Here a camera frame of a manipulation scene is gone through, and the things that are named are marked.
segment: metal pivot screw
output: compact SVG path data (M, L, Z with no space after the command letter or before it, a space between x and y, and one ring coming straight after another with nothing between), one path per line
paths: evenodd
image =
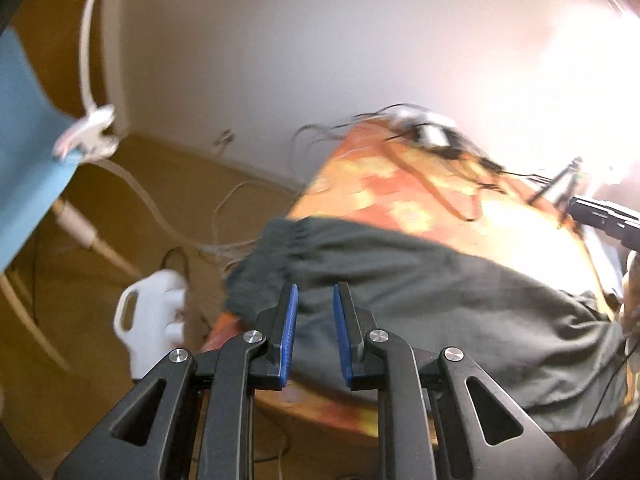
M248 330L242 338L248 343L259 343L262 341L262 332L259 330Z
M460 348L456 348L455 346L450 346L444 351L444 357L446 357L449 361L462 361L462 358L464 356L465 355L462 350Z
M383 343L389 339L389 334L379 328L369 332L369 339L374 343Z
M169 352L169 359L174 363L181 363L185 361L189 357L189 352L187 352L184 348L176 348Z

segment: wooden floor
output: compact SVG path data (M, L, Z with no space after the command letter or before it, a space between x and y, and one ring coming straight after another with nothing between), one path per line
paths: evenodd
M205 241L210 239L215 206L247 179L239 171L142 137L128 137L114 160L136 175L169 222ZM80 168L64 196L145 273L156 270L176 244L126 184L100 168ZM221 240L257 237L264 223L285 214L289 205L290 197L277 191L240 190L220 213ZM17 259L28 285L33 247L32 237ZM214 319L223 298L217 271L195 251L188 252L194 292L190 299ZM78 248L51 216L40 226L36 256L36 316L76 374L59 370L34 345L2 298L0 383L6 396L3 423L30 462L47 473L131 386L127 351L111 327L129 280L99 256ZM283 459L286 480L333 480L375 470L376 450L370 444L347 444L303 422L290 431L293 447ZM280 430L258 415L256 454L276 454L281 440ZM278 478L276 463L257 466L256 478Z

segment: electrical wire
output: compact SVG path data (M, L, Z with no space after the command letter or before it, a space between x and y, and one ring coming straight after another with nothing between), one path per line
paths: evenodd
M339 130L340 128L347 128L348 126L353 126L354 124L357 124L361 121L363 121L363 119L358 119L354 117L351 121L341 123L341 124L336 124L335 126L325 126L324 124L317 124L317 123L305 124L304 126L300 126L296 130L296 132L291 136L291 140L289 141L289 173L292 180L294 182L298 182L298 176L296 175L296 168L295 168L296 143L298 142L298 137L302 133L309 130L316 130L317 131L316 136L314 136L314 140L311 143L311 144L315 144L317 136L320 136L320 135L325 136L329 132L332 132L334 130ZM342 140L343 138L344 136L332 136L331 140Z
M445 161L447 167L452 171L452 173L454 173L458 177L462 178L463 180L466 180L467 182L471 182L472 184L476 184L476 186L480 186L480 185L484 184L484 182L480 182L476 177L469 176L468 174L464 173L464 171L462 171L460 168L456 168L453 165L453 161L452 160L444 159L444 161Z
M341 137L341 136L319 137L318 134L316 134L314 136L314 139L306 146L305 152L304 152L304 158L306 159L308 157L309 150L315 144L319 144L320 142L333 142L338 140L344 140L344 137Z
M189 268L189 257L187 255L187 252L184 250L183 247L173 247L171 249L169 249L165 254L164 257L162 258L162 262L160 263L160 268L161 269L167 269L167 265L169 263L169 258L174 255L177 254L178 256L181 257L182 259L182 270L184 271L182 273L182 275L184 276L184 279L187 280L187 283L191 282L190 279L190 268Z
M618 365L616 370L611 374L611 377L609 378L609 382L607 383L607 386L604 387L604 391L603 391L602 395L600 396L600 400L598 401L598 404L596 405L596 409L594 410L593 415L591 415L589 423L587 424L587 428L590 427L591 424L593 424L593 421L596 418L596 415L598 414L598 410L600 409L600 406L602 405L602 403L604 401L604 397L607 395L607 391L609 390L609 387L611 386L611 383L613 382L613 379L616 377L616 375L620 371L620 368L622 368L626 364L626 362L629 361L629 358L636 351L636 348L638 348L638 345L640 345L640 339L636 342L636 344L633 346L631 351L627 355L625 355L625 358L622 359L622 362Z
M369 129L375 129L375 130L378 130L378 131L382 131L382 130L383 130L386 134L388 133L388 128L384 128L384 127L382 127L382 126L379 126L378 124L373 124L373 123L368 123L368 122L362 122L362 123L361 123L361 127L362 127L362 128L364 128L364 129L369 128ZM395 139L396 137L402 137L402 135L399 135L399 136L393 136L393 137L391 137L391 138L394 138L394 139ZM360 136L360 137L353 137L353 138L351 138L350 140L352 140L352 141L359 141L359 140L361 140L362 138L363 138L363 136ZM319 142L325 142L325 141L330 141L330 140L344 140L344 139L345 139L345 136L329 136L329 137L316 138L316 139L314 139L314 140L313 140L313 141L312 141L312 142L311 142L311 143L306 147L305 153L306 153L306 152L308 152L308 149L309 149L311 146L313 146L314 144L318 144ZM363 150L370 150L371 148L372 148L372 145L371 145L370 143L366 143L364 146L357 146L357 147L354 147L354 148L349 149L348 151L346 151L346 152L344 152L344 153L341 153L340 155L337 155L337 156L335 157L335 160L340 160L341 158L345 158L345 157L347 157L348 155L350 155L350 154L351 154L351 153L353 153L353 152L361 152L361 151L363 151ZM298 199L301 195L302 195L302 192L299 192L299 193L296 195L296 199Z
M33 322L33 319L31 319L31 316L20 301L20 298L18 298L6 274L0 274L0 291L4 294L9 306L14 311L14 314L22 322L24 327L45 351L45 353L52 359L52 361L57 363L65 372L73 374L73 368L49 342L47 337L42 333L42 330L40 330L40 328Z
M388 140L393 140L393 139L400 139L401 137L405 137L407 134L397 134L397 135L392 135L390 137L387 137L386 139L384 139L382 142L387 142Z
M202 251L204 253L211 253L211 254L215 254L216 256L222 256L224 258L229 258L231 260L234 260L238 258L242 259L242 257L244 257L239 252L238 249L250 246L258 240L258 238L253 238L252 240L245 240L243 242L233 242L229 244L217 244L215 242L213 244L203 244L197 240L193 240L181 234L178 230L172 227L172 225L169 224L167 220L164 219L164 217L162 216L162 213L160 212L160 209L156 205L156 202L154 202L154 200L151 198L151 195L149 195L149 193L144 189L144 187L142 187L142 184L140 184L139 181L137 181L136 178L129 173L129 171L117 165L115 162L111 160L106 160L106 159L93 160L91 161L91 164L93 164L94 166L98 166L99 168L103 168L104 170L109 171L110 173L113 173L114 175L124 180L129 185L129 187L133 190L133 192L140 198L140 200L142 200L142 202L145 204L148 211L151 213L151 216L154 218L154 220L156 220L156 222L162 228L162 230L164 230L164 232L166 232L169 236L171 236L175 240L178 240L180 243L186 246L193 247L198 251ZM222 206L225 205L225 203L230 199L233 193L236 192L236 190L240 189L242 186L246 186L249 184L251 184L252 186L260 186L268 189L284 191L282 188L279 188L278 186L275 186L273 184L268 184L267 182L262 182L259 180L248 180L235 186L223 198L222 202L220 202L220 204L214 210L214 213L213 213L214 220L212 221L212 230L216 232L215 239L217 239L217 231L213 224L215 223L215 217L217 216L218 212L220 211Z
M95 112L97 104L91 94L91 79L89 71L89 39L91 34L91 18L94 14L95 0L85 0L80 21L80 44L78 49L80 71L80 96L82 106L87 115Z
M375 111L373 113L357 114L357 115L355 115L353 117L354 118L367 118L367 119L370 119L372 117L380 115L382 112L386 112L387 110L391 110L391 108L398 108L399 106L404 106L406 108L413 108L414 110L420 110L421 112L431 112L432 111L430 108L427 108L426 106L416 105L416 104L413 104L413 103L395 103L393 105L389 105L389 106L385 106L383 108L380 108L380 110L377 110L377 111Z
M480 194L482 190L486 189L506 194L506 192L497 184L478 185L478 187L476 188L476 193L471 197L474 214L472 216L465 215L444 197L444 195L440 192L440 189L430 179L428 179L428 177L425 176L423 172L414 168L410 163L399 156L392 148L392 145L392 142L380 143L380 150L383 152L386 158L388 158L401 170L405 170L407 173L413 175L416 180L418 180L418 182L422 184L424 189L427 190L434 197L434 199L436 199L440 203L441 206L444 207L444 209L446 209L449 213L460 220L463 220L465 222L475 222L482 218L482 203L480 200Z
M282 457L284 457L291 450L291 436L287 430L281 425L275 418L268 415L264 410L260 410L264 418L266 418L271 424L276 426L280 432L282 433L282 444L280 446L280 450L277 454L267 456L264 458L254 458L254 464L265 464L267 462L273 462L274 460L278 460L278 469L280 473L280 477L282 478L282 470L281 470L281 462Z

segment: white clip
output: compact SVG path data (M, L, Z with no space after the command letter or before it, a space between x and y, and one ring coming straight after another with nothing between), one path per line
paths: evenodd
M115 136L104 136L102 133L113 123L113 119L113 105L96 108L60 135L53 146L53 155L64 159L71 150L80 148L81 163L109 158L115 153L120 141Z

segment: bright light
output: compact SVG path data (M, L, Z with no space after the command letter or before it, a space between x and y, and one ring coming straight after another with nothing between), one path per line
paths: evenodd
M547 107L582 155L585 171L619 181L640 148L640 20L593 7L574 9L541 60Z

